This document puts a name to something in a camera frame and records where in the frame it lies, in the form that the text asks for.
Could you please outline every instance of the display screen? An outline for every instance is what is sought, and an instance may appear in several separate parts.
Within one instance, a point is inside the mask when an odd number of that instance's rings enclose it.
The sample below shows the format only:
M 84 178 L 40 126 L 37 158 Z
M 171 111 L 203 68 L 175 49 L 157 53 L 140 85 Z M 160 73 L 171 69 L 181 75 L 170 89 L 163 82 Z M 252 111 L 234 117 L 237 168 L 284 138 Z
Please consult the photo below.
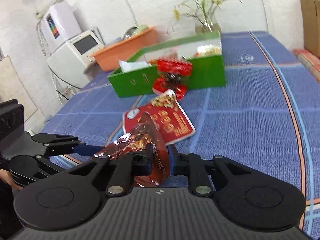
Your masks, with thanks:
M 97 44 L 98 43 L 96 42 L 96 40 L 91 35 L 88 35 L 88 36 L 84 37 L 82 40 L 77 41 L 73 45 L 76 47 L 76 49 L 82 55 L 85 52 L 87 52 L 89 49 L 96 46 Z

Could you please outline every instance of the chocolate wrapper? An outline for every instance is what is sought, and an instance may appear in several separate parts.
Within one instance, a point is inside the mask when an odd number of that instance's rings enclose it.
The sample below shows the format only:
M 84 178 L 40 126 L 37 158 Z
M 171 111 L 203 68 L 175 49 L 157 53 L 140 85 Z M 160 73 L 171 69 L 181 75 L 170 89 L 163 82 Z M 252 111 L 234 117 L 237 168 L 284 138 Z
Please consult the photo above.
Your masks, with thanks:
M 140 121 L 129 133 L 96 153 L 93 158 L 107 155 L 110 160 L 114 160 L 130 152 L 144 150 L 148 143 L 151 143 L 154 149 L 152 172 L 149 176 L 134 177 L 135 186 L 157 187 L 170 174 L 169 155 L 157 125 L 147 112 L 141 114 Z

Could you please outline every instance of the snack bag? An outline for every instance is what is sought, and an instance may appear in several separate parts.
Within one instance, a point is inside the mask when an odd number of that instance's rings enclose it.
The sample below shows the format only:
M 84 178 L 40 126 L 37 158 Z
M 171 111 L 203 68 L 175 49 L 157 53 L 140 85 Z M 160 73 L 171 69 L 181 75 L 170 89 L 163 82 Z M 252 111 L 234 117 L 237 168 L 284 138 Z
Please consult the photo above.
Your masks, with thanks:
M 207 57 L 219 54 L 221 54 L 221 43 L 220 46 L 208 44 L 199 46 L 197 48 L 197 52 L 193 55 L 193 57 Z
M 130 131 L 138 122 L 141 122 L 144 112 L 150 114 L 166 145 L 179 142 L 196 132 L 172 90 L 167 90 L 145 106 L 125 112 L 123 114 L 124 132 Z
M 184 97 L 187 84 L 192 72 L 192 64 L 188 61 L 174 58 L 160 58 L 156 60 L 160 77 L 156 79 L 152 90 L 160 95 L 168 89 L 176 93 L 177 100 Z
M 134 177 L 135 186 L 157 187 L 170 174 L 169 155 L 156 124 L 146 112 L 140 114 L 139 122 L 128 133 L 96 153 L 93 158 L 107 155 L 110 160 L 114 160 L 130 152 L 144 150 L 148 143 L 153 145 L 154 150 L 152 172 L 149 176 Z

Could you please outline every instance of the red candy bag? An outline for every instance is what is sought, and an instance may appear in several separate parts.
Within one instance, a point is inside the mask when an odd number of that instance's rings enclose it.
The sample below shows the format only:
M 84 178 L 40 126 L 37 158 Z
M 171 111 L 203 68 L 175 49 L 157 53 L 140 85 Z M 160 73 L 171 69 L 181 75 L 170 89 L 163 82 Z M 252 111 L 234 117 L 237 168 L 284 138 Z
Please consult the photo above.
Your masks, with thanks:
M 160 58 L 156 61 L 160 77 L 156 79 L 152 90 L 160 95 L 168 89 L 176 93 L 177 100 L 187 92 L 188 79 L 192 72 L 192 64 L 175 58 Z

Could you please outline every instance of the white tiled wall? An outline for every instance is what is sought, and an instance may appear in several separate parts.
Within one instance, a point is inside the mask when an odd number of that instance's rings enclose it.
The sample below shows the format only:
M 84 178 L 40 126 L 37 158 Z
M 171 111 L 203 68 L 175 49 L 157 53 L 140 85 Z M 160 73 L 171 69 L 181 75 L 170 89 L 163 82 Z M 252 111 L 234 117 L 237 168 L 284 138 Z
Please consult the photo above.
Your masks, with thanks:
M 182 20 L 175 31 L 166 31 L 173 20 L 173 6 L 183 0 L 128 0 L 138 24 L 157 25 L 161 40 L 195 32 L 195 21 Z M 135 25 L 125 0 L 67 0 L 82 30 L 97 26 L 105 42 L 122 36 Z M 217 20 L 225 32 L 267 30 L 262 0 L 228 1 L 217 12 Z
M 23 87 L 9 56 L 0 61 L 0 96 L 3 101 L 17 99 L 20 104 L 23 104 L 24 120 L 27 120 L 37 110 Z
M 36 34 L 38 0 L 0 0 L 0 46 L 12 64 L 38 110 L 26 129 L 40 125 L 44 116 L 61 107 L 50 71 Z
M 123 34 L 134 21 L 124 0 L 67 0 L 73 7 L 83 29 L 96 25 L 106 41 Z M 139 24 L 157 25 L 162 39 L 172 19 L 172 6 L 181 0 L 128 0 Z M 288 49 L 303 47 L 303 28 L 300 0 L 264 0 L 271 12 L 272 34 Z M 266 17 L 262 0 L 233 1 L 217 12 L 217 21 L 225 32 L 266 30 Z M 193 31 L 193 21 L 184 21 L 170 36 L 178 37 Z

